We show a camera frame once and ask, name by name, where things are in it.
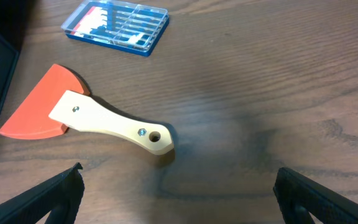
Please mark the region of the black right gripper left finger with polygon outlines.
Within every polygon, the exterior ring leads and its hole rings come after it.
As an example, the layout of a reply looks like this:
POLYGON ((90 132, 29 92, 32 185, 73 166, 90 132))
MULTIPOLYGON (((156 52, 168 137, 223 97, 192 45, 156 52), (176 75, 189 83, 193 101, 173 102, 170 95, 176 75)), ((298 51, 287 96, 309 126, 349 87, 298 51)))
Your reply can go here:
POLYGON ((0 223, 74 223, 85 191, 79 173, 82 165, 57 174, 22 194, 0 204, 0 223))

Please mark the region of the blue clear screwdriver set case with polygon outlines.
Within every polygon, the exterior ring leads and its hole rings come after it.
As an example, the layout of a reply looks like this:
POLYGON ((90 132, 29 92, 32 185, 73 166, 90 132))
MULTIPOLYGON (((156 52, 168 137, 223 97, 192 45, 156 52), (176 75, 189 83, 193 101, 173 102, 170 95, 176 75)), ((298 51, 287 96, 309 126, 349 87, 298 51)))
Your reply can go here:
POLYGON ((166 9, 124 1, 83 1, 61 28, 70 39, 148 57, 169 25, 166 9))

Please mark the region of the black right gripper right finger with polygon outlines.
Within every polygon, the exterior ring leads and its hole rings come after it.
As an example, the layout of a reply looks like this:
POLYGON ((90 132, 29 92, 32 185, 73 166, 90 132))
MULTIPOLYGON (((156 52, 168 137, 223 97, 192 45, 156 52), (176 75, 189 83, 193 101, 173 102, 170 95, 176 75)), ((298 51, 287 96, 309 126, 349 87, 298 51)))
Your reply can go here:
POLYGON ((358 204, 323 185, 281 167, 273 192, 285 223, 358 223, 358 204))

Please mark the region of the orange scraper with wooden handle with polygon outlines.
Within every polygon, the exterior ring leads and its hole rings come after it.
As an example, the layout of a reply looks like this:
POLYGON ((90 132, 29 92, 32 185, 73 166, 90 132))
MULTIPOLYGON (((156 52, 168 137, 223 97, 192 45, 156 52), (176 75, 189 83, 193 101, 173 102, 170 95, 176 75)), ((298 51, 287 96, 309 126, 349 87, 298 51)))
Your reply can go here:
POLYGON ((68 128, 116 136, 163 155, 174 148, 169 130, 155 123, 130 119, 92 99, 86 85, 69 69, 54 64, 0 128, 13 139, 47 139, 68 128))

